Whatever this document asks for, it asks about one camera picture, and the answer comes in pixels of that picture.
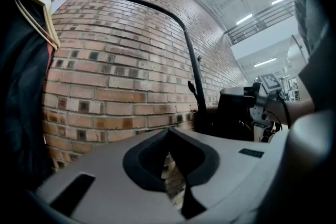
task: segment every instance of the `white wall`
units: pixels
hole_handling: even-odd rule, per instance
[[[231,47],[236,60],[274,45],[298,33],[295,16],[275,24]]]

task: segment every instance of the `black cable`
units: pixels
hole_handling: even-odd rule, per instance
[[[282,123],[281,123],[281,121],[279,120],[278,116],[276,116],[273,112],[270,112],[270,111],[267,111],[267,113],[270,113],[270,114],[274,115],[274,117],[277,118],[278,122],[279,122],[280,125],[281,125],[281,130],[282,130]]]
[[[288,129],[290,129],[291,128],[291,121],[290,121],[290,116],[289,116],[289,111],[288,111],[287,105],[286,105],[284,99],[282,99],[281,97],[279,97],[279,100],[282,103],[282,106],[284,107]]]

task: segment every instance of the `gray plastic surface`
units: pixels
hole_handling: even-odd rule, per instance
[[[178,130],[213,147],[221,158],[219,168],[210,181],[192,187],[193,196],[210,209],[189,222],[225,223],[239,218],[252,221],[255,217],[254,210],[262,202],[278,169],[288,130],[278,132],[270,144],[229,140]],[[256,158],[239,153],[242,148],[265,153],[262,158]]]
[[[192,187],[192,194],[208,210],[189,220],[221,223],[258,207],[278,168],[287,131],[277,133],[270,144],[229,140],[186,131],[220,155],[219,168],[208,183]],[[83,223],[181,223],[185,219],[165,193],[138,187],[125,173],[122,159],[130,148],[159,131],[96,148],[59,171],[39,189],[50,204],[80,173],[96,178],[72,218]],[[265,152],[261,158],[239,153],[243,148]]]
[[[301,172],[307,172],[320,165],[330,154],[335,114],[323,111],[298,119],[288,137],[288,150],[292,162]]]
[[[236,96],[244,96],[244,87],[231,87],[231,88],[223,88],[220,91],[221,95],[225,94],[225,95],[236,95]]]
[[[122,159],[129,148],[159,131],[102,145],[47,180],[37,191],[51,203],[80,173],[96,178],[71,218],[87,224],[177,223],[184,218],[166,193],[146,191],[125,173]]]

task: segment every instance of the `black lever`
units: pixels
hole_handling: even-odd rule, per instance
[[[195,85],[193,85],[193,83],[190,80],[188,80],[188,87],[189,87],[189,90],[194,94],[194,96],[196,98],[196,101],[197,101],[197,104],[199,104]]]

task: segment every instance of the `black curved railing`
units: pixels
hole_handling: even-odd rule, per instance
[[[194,73],[194,78],[195,78],[195,85],[196,85],[196,91],[197,91],[197,95],[198,95],[198,113],[200,115],[206,115],[206,105],[205,105],[205,97],[204,97],[204,91],[203,91],[203,86],[202,86],[202,78],[201,78],[201,73],[197,64],[197,58],[195,55],[195,51],[194,51],[194,46],[193,46],[193,42],[190,38],[190,35],[188,33],[188,30],[186,28],[186,26],[184,25],[184,23],[182,22],[182,20],[177,17],[175,14],[173,14],[172,12],[158,6],[155,4],[152,4],[150,2],[144,1],[144,0],[125,0],[125,1],[130,1],[130,2],[134,2],[143,6],[146,6],[148,8],[152,8],[157,10],[158,12],[162,12],[165,15],[170,16],[171,18],[173,18],[175,21],[177,21],[177,23],[181,26],[183,32],[184,32],[184,37],[186,39],[186,43],[188,46],[188,50],[189,50],[189,55],[190,55],[190,60],[191,60],[191,64],[192,64],[192,68],[193,68],[193,73]]]

